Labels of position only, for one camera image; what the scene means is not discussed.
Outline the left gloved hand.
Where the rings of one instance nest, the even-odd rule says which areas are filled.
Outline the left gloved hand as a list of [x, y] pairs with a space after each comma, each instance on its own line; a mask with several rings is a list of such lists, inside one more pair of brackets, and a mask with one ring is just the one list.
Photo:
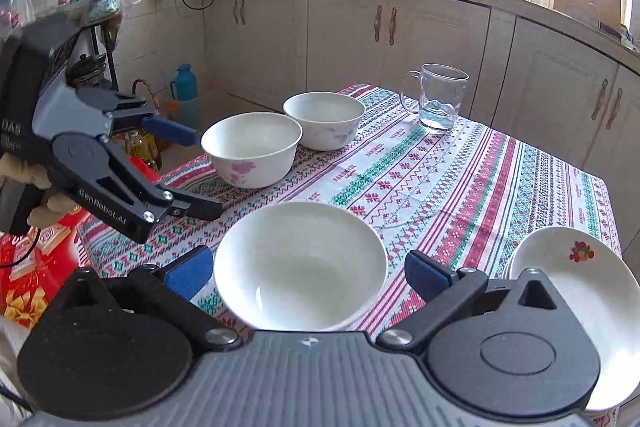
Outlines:
[[[52, 187], [46, 168], [41, 165], [29, 164], [26, 160], [21, 160], [8, 153], [4, 153], [1, 156], [0, 165], [1, 188], [4, 188], [8, 180], [33, 185], [39, 190], [49, 190]], [[47, 202], [30, 210], [26, 222], [30, 227], [37, 229], [47, 228], [58, 222], [67, 213], [72, 212], [76, 207], [76, 202], [64, 194], [54, 194]]]

